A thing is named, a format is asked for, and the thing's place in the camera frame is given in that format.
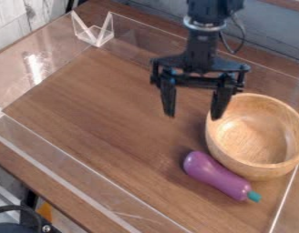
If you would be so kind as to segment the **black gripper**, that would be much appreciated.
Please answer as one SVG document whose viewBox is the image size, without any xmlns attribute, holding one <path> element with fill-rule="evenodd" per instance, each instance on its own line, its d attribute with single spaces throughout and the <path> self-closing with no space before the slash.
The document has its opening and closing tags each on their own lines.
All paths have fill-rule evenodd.
<svg viewBox="0 0 299 233">
<path fill-rule="evenodd" d="M 190 31 L 184 51 L 150 60 L 149 82 L 160 89 L 164 114 L 174 117 L 176 86 L 213 89 L 210 119 L 222 116 L 231 96 L 241 91 L 249 66 L 217 56 L 221 32 Z"/>
</svg>

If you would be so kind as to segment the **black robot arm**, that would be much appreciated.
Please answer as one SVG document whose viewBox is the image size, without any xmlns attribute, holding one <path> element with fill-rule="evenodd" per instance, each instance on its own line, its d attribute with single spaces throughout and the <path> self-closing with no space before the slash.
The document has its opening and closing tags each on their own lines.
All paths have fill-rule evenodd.
<svg viewBox="0 0 299 233">
<path fill-rule="evenodd" d="M 236 21 L 236 12 L 244 8 L 243 0 L 186 0 L 188 10 L 182 24 L 188 29 L 185 49 L 178 55 L 162 56 L 150 60 L 149 82 L 160 90 L 164 114 L 174 117 L 176 86 L 212 89 L 210 119 L 218 119 L 225 111 L 232 95 L 244 87 L 249 66 L 225 60 L 216 54 L 217 40 L 231 54 L 232 50 L 222 36 L 225 20 Z"/>
</svg>

